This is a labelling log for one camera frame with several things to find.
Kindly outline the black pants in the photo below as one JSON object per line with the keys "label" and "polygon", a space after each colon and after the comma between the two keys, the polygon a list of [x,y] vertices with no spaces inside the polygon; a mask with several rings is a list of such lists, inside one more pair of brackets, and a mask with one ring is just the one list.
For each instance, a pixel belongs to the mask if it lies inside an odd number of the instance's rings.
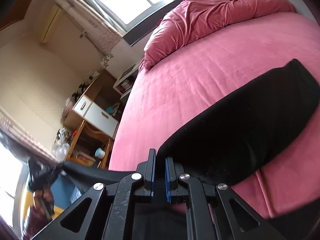
{"label": "black pants", "polygon": [[[153,196],[143,176],[65,163],[90,188],[42,239],[319,239],[319,200],[265,218],[234,190],[304,131],[319,105],[319,84],[296,59],[223,97],[156,150]],[[165,159],[182,165],[182,203],[169,203]]]}

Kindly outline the teal white pot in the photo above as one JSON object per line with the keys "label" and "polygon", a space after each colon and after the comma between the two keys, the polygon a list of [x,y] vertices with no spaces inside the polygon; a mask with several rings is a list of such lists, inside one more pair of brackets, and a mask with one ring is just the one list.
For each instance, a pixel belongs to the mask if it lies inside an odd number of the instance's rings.
{"label": "teal white pot", "polygon": [[103,159],[105,157],[105,151],[102,148],[98,148],[95,152],[95,157],[98,159]]}

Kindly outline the white desk cabinet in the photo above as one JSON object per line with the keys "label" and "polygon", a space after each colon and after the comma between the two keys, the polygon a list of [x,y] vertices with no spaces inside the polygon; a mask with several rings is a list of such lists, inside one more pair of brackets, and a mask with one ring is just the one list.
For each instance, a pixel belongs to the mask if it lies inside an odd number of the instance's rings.
{"label": "white desk cabinet", "polygon": [[77,101],[73,111],[99,131],[115,138],[117,120],[87,96],[84,95]]}

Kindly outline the wooden desk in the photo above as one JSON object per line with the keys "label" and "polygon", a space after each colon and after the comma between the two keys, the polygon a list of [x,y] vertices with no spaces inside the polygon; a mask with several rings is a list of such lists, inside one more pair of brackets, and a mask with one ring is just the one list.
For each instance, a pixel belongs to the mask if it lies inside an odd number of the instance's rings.
{"label": "wooden desk", "polygon": [[[120,94],[113,89],[115,78],[105,70],[101,71],[97,77],[89,79],[89,84],[80,84],[79,90],[73,94],[74,105],[68,110],[63,121],[64,127],[71,131],[71,145],[65,159],[85,166],[107,169],[115,138],[107,136],[89,124],[73,111],[73,107],[85,95],[114,117],[119,126]],[[95,157],[98,148],[102,148],[106,153],[103,159]]]}

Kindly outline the pink bed blanket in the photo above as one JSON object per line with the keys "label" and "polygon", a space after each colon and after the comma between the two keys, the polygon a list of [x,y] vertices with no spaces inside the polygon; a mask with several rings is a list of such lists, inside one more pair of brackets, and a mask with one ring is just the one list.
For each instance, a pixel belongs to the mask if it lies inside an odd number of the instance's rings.
{"label": "pink bed blanket", "polygon": [[[141,71],[109,168],[132,171],[193,117],[257,76],[298,59],[319,78],[319,25],[279,12],[222,28]],[[319,113],[273,161],[233,186],[265,218],[319,198]]]}

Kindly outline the grey bedside shelf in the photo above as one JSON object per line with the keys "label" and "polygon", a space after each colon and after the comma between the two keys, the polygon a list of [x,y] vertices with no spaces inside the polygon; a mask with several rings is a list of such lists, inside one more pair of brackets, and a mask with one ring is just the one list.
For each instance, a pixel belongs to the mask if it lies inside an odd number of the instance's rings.
{"label": "grey bedside shelf", "polygon": [[123,74],[114,83],[113,89],[120,94],[121,99],[129,95],[131,92],[133,84],[137,78],[138,71],[139,64],[136,63],[125,70],[125,72],[123,72]]}

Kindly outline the beige curtain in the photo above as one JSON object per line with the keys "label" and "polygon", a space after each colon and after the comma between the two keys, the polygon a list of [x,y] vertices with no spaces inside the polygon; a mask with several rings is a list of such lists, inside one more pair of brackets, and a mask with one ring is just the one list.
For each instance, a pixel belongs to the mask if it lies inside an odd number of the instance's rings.
{"label": "beige curtain", "polygon": [[88,0],[54,0],[79,25],[103,53],[108,54],[120,41],[120,34],[95,10]]}

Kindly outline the dark red duvet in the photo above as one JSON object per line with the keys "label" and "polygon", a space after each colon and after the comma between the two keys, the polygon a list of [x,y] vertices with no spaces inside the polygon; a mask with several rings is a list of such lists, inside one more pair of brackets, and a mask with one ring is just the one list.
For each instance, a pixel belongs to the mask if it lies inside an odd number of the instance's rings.
{"label": "dark red duvet", "polygon": [[289,0],[183,0],[168,12],[144,47],[140,69],[228,25],[277,12],[296,12]]}

